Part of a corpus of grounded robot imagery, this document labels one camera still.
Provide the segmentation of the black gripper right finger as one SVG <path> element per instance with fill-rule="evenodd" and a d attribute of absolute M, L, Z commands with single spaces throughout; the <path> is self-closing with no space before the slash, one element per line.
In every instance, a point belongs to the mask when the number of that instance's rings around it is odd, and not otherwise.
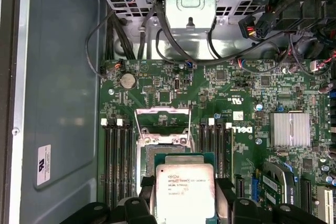
<path fill-rule="evenodd" d="M 251 199 L 238 198 L 232 188 L 229 179 L 215 179 L 216 213 L 220 223 L 324 223 L 291 204 L 279 204 L 271 211 L 265 210 Z"/>

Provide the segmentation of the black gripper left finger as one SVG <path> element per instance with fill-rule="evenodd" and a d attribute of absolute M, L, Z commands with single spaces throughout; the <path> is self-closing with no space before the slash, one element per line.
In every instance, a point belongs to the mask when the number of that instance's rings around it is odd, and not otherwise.
<path fill-rule="evenodd" d="M 124 198 L 115 208 L 92 202 L 62 223 L 157 223 L 153 211 L 155 177 L 143 177 L 139 197 Z"/>

